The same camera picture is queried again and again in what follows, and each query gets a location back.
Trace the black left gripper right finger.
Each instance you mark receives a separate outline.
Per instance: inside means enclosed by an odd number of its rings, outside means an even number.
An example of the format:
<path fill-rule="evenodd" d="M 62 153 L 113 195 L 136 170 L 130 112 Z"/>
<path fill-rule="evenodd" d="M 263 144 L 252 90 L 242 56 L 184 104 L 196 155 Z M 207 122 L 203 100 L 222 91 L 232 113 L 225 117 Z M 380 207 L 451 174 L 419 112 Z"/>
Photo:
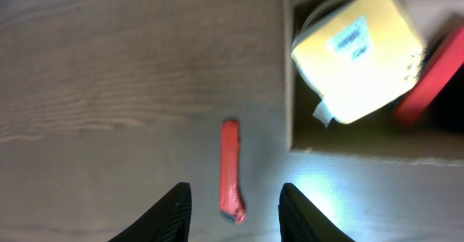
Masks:
<path fill-rule="evenodd" d="M 354 242 L 293 183 L 284 183 L 278 216 L 282 242 Z"/>

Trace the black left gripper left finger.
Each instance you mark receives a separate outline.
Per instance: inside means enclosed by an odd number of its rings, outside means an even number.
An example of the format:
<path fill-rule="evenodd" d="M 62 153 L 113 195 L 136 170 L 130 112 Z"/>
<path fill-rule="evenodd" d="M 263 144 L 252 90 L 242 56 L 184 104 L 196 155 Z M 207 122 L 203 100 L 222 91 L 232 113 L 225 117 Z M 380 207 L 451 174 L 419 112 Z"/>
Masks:
<path fill-rule="evenodd" d="M 191 208 L 191 186 L 180 182 L 109 242 L 187 242 Z"/>

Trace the orange utility knife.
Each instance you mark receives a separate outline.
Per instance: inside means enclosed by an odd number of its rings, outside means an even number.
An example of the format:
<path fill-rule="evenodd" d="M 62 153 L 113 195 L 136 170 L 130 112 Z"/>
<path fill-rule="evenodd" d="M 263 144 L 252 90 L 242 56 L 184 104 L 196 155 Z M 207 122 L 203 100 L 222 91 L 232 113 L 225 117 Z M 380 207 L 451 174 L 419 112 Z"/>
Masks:
<path fill-rule="evenodd" d="M 240 225 L 246 217 L 246 207 L 239 185 L 240 129 L 238 120 L 226 120 L 220 137 L 220 213 Z"/>

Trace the cardboard box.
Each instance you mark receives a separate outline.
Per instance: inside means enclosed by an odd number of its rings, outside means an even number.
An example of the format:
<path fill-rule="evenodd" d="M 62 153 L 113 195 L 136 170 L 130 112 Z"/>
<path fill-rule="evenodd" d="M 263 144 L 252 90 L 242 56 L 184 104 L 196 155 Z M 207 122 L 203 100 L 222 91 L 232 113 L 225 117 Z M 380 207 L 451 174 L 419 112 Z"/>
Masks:
<path fill-rule="evenodd" d="M 415 86 L 394 101 L 348 125 L 335 120 L 324 125 L 313 117 L 320 97 L 300 75 L 291 58 L 291 46 L 307 17 L 324 1 L 283 0 L 288 149 L 411 164 L 462 166 L 463 134 L 450 133 L 434 125 L 431 110 L 436 107 L 438 96 L 414 125 L 404 125 L 394 118 L 394 110 Z M 400 1 L 427 42 L 419 81 L 426 72 L 426 64 L 444 38 L 456 28 L 463 27 L 463 0 Z"/>

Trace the yellow sticky note pad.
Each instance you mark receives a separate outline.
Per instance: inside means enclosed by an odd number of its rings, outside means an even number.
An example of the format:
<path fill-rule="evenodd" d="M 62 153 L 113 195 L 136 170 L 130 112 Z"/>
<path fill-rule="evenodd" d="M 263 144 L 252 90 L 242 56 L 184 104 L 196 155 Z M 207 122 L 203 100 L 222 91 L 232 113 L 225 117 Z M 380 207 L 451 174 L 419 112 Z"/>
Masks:
<path fill-rule="evenodd" d="M 400 0 L 325 0 L 305 20 L 291 58 L 320 97 L 313 117 L 348 125 L 411 90 L 426 47 Z"/>

